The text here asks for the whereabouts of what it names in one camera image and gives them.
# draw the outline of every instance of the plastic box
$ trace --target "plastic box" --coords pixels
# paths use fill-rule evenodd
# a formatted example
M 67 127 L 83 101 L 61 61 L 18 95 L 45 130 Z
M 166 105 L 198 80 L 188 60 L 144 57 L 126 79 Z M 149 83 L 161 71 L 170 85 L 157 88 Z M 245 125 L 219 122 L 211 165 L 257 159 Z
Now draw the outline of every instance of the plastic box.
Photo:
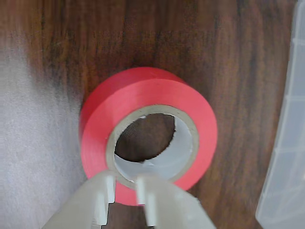
M 264 229 L 305 229 L 305 0 L 295 7 L 285 95 L 256 218 Z

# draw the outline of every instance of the tape core inner hole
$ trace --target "tape core inner hole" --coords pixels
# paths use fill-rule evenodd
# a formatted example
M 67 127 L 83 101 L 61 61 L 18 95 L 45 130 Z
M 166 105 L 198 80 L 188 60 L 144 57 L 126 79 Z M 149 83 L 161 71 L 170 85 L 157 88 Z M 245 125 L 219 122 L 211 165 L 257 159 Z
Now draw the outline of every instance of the tape core inner hole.
M 119 136 L 114 153 L 126 161 L 143 162 L 158 156 L 173 139 L 174 117 L 149 114 L 131 123 Z
M 175 132 L 168 147 L 158 156 L 139 163 L 114 155 L 114 165 L 125 179 L 134 182 L 134 179 L 143 173 L 157 174 L 164 179 L 171 179 L 186 166 L 192 155 L 193 138 L 186 123 L 174 115 L 171 116 L 174 117 Z

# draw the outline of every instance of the wooden table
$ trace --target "wooden table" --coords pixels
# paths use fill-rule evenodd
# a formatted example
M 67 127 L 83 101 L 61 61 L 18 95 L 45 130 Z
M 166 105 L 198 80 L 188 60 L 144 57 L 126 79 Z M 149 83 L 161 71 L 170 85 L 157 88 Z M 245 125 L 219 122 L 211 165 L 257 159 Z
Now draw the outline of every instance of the wooden table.
M 285 86 L 295 0 L 4 0 L 4 229 L 39 229 L 86 179 L 78 140 L 88 94 L 121 70 L 168 70 L 217 117 L 213 163 L 190 190 L 218 229 L 258 229 Z M 157 138 L 155 130 L 162 130 Z M 118 154 L 166 147 L 170 118 L 131 130 Z M 134 147 L 134 154 L 126 152 Z M 107 229 L 145 228 L 141 207 L 110 205 Z

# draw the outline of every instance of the dark wooden surface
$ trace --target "dark wooden surface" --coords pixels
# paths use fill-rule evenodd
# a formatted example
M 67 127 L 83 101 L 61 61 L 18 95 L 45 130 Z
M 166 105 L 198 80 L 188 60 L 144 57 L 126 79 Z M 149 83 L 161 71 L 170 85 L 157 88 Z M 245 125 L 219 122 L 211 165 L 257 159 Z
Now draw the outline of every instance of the dark wooden surface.
M 184 79 L 217 117 L 213 163 L 190 192 L 217 228 L 259 229 L 254 215 L 282 104 L 295 2 L 1 1 L 1 228 L 44 225 L 86 179 L 78 141 L 83 100 L 114 73 L 152 66 Z M 156 155 L 172 131 L 171 119 L 153 117 L 126 133 L 118 154 Z M 153 144 L 139 146 L 144 133 Z M 141 207 L 112 204 L 109 211 L 104 228 L 145 228 Z

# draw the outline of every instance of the cardboard core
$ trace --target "cardboard core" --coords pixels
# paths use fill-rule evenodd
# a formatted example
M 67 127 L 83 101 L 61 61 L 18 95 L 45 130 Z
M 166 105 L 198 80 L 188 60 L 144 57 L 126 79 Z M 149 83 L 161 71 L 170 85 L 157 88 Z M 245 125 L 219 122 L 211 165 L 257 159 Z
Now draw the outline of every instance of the cardboard core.
M 149 114 L 172 115 L 175 118 L 175 132 L 169 146 L 158 156 L 142 163 L 131 162 L 114 154 L 115 145 L 122 132 L 134 121 Z M 117 180 L 134 188 L 134 180 L 139 174 L 151 173 L 170 181 L 176 181 L 192 165 L 198 151 L 198 132 L 191 118 L 183 111 L 167 106 L 143 107 L 125 117 L 111 133 L 106 161 L 110 170 L 117 172 Z

